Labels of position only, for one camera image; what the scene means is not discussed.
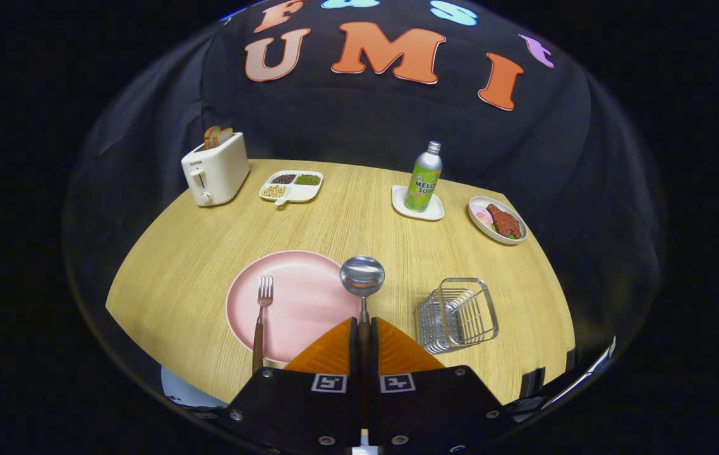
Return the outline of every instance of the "orange letter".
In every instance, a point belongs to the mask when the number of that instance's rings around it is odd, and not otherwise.
[[[299,28],[281,35],[284,44],[284,58],[281,63],[267,68],[264,66],[264,55],[267,54],[267,46],[273,41],[272,38],[264,38],[255,43],[247,44],[247,61],[245,63],[245,74],[250,80],[264,82],[278,80],[288,75],[298,64],[298,55],[301,54],[301,41],[308,35],[310,29]]]
[[[516,77],[524,74],[522,66],[497,54],[486,54],[492,61],[492,75],[489,76],[489,84],[478,92],[481,100],[492,106],[499,107],[504,111],[514,110],[514,101],[511,95],[514,91]]]
[[[265,9],[264,20],[262,20],[261,25],[253,30],[253,33],[258,33],[262,30],[274,27],[279,23],[287,22],[289,16],[285,14],[292,14],[301,9],[304,6],[303,2],[307,2],[307,0],[290,0],[289,2],[281,3],[281,5],[275,5],[273,8]]]
[[[444,35],[412,28],[391,43],[376,23],[343,23],[340,30],[346,33],[346,43],[340,61],[331,66],[333,72],[357,74],[365,71],[365,65],[360,63],[360,54],[365,51],[365,57],[378,75],[403,56],[402,64],[394,68],[396,77],[420,83],[438,81],[438,76],[432,72],[432,64],[438,44],[447,40]]]

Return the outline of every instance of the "letter m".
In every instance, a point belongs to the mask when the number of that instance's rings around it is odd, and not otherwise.
[[[435,51],[446,37],[429,30],[412,28],[389,41],[376,23],[343,23],[340,30],[346,33],[346,43],[342,48],[340,61],[332,64],[336,73],[359,74],[365,71],[360,55],[365,53],[373,71],[381,75],[399,57],[402,63],[394,68],[394,75],[403,80],[420,83],[436,83],[438,76],[432,72]]]

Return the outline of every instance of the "metal fork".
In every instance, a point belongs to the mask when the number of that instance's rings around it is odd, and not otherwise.
[[[272,276],[260,276],[258,283],[258,319],[253,335],[253,373],[264,366],[264,307],[272,303]]]

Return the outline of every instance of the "table top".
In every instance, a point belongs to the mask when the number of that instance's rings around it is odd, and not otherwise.
[[[283,207],[262,200],[264,181],[285,169],[323,173],[319,194]],[[224,308],[239,272],[283,250],[313,251],[340,263],[362,254],[376,257],[386,271],[382,290],[368,300],[371,317],[411,337],[414,309],[442,279],[486,282],[499,334],[436,357],[447,367],[469,365],[501,403],[519,397],[525,373],[544,367],[545,383],[564,373],[573,323],[539,242],[529,234],[518,245],[499,244],[468,215],[474,196],[513,209],[510,202],[503,194],[443,179],[435,194],[444,218],[412,219],[391,202],[391,186],[408,182],[409,174],[375,167],[251,159],[250,173],[229,203],[201,208],[186,190],[149,225],[115,276],[106,308],[158,363],[230,403],[251,374],[251,353],[230,331]],[[530,230],[531,220],[524,221]]]

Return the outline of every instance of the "orange gripper pad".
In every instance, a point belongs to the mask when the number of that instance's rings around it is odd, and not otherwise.
[[[311,343],[287,363],[285,370],[319,374],[349,374],[348,342],[351,339],[351,317],[343,320]]]
[[[443,363],[425,351],[414,339],[380,317],[377,320],[379,337],[379,374],[403,374],[444,368]]]

